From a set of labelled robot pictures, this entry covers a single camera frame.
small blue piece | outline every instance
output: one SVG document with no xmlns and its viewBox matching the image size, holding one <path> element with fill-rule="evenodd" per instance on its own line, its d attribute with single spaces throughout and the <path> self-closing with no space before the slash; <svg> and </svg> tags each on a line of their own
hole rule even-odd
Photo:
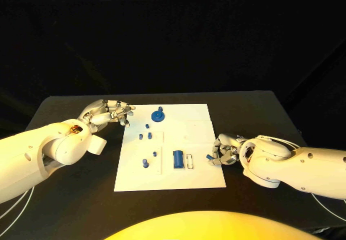
<svg viewBox="0 0 346 240">
<path fill-rule="evenodd" d="M 183 169 L 185 168 L 185 159 L 183 159 L 183 151 L 176 150 L 173 151 L 173 158 L 175 158 L 175 169 Z"/>
<path fill-rule="evenodd" d="M 147 159 L 143 159 L 143 167 L 147 168 L 150 166 Z"/>
<path fill-rule="evenodd" d="M 163 107 L 159 107 L 159 110 L 152 113 L 152 120 L 159 123 L 164 120 Z"/>
<path fill-rule="evenodd" d="M 215 159 L 209 154 L 206 154 L 206 158 L 208 158 L 209 160 L 213 160 L 213 159 Z"/>
</svg>

